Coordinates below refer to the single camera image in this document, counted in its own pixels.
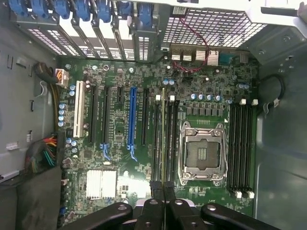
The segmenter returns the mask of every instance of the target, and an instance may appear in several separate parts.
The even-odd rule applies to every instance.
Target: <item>gray metal chassis wall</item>
[[[32,131],[32,141],[53,130],[51,95],[35,98],[41,93],[39,78],[32,72],[38,61],[55,67],[54,56],[21,33],[10,23],[7,8],[0,5],[0,183],[24,168],[24,157]],[[31,100],[34,101],[33,112]],[[19,148],[7,150],[9,143]]]

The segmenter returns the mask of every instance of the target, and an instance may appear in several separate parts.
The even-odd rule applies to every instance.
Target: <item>blue bracket clip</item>
[[[48,6],[45,0],[31,0],[31,6],[38,17],[49,18]]]
[[[76,13],[79,18],[84,22],[88,22],[91,19],[89,0],[76,0]]]
[[[132,16],[132,2],[118,2],[118,15],[126,20],[128,16]]]
[[[110,0],[97,1],[97,15],[104,23],[111,21],[111,3]]]
[[[9,0],[9,5],[11,10],[14,11],[17,15],[23,17],[29,16],[25,0]]]
[[[55,0],[54,9],[56,13],[62,17],[62,19],[69,18],[71,12],[67,0]]]
[[[153,6],[149,3],[138,4],[138,15],[140,21],[145,27],[152,27],[153,25]]]

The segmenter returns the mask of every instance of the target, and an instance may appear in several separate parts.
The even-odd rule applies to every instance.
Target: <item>black ram slot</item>
[[[147,124],[148,124],[148,105],[149,105],[149,89],[143,91],[143,110],[142,110],[142,133],[141,145],[146,145]]]
[[[166,162],[166,178],[170,180],[170,161],[171,156],[171,132],[172,132],[172,110],[173,104],[169,101],[166,102],[166,130],[165,130],[165,162]]]
[[[98,104],[98,93],[97,86],[92,86],[92,101],[91,101],[91,122],[90,122],[90,130],[89,130],[89,143],[95,142],[96,136],[96,123],[97,123],[97,104]]]
[[[101,143],[108,143],[109,119],[110,119],[110,87],[104,88],[104,101],[102,108],[102,127],[101,127]]]
[[[117,87],[117,98],[116,103],[122,104],[124,101],[123,97],[123,87]]]
[[[173,123],[172,123],[172,143],[171,143],[171,169],[170,169],[170,181],[175,181],[176,177],[176,150],[177,150],[177,132],[178,132],[178,105],[179,101],[174,102],[173,106]]]

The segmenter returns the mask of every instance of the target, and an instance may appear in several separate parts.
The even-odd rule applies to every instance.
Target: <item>ventilation grille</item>
[[[44,42],[49,48],[59,55],[66,55],[66,53],[61,50],[56,44],[54,44],[49,38],[47,38],[42,32],[38,29],[28,29],[35,37]]]
[[[61,36],[61,34],[56,30],[47,30],[51,36],[53,36],[68,52],[73,56],[80,56],[78,52]]]
[[[185,22],[202,35],[209,46],[239,47],[266,25],[251,23],[244,12],[223,10],[193,10],[187,13]],[[204,45],[179,18],[169,18],[164,42]]]
[[[139,53],[140,60],[147,61],[148,59],[149,38],[139,37]]]

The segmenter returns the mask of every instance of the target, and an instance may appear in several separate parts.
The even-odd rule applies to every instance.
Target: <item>cpu socket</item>
[[[193,128],[188,121],[181,126],[178,152],[178,175],[181,185],[189,180],[221,181],[227,174],[225,130]]]

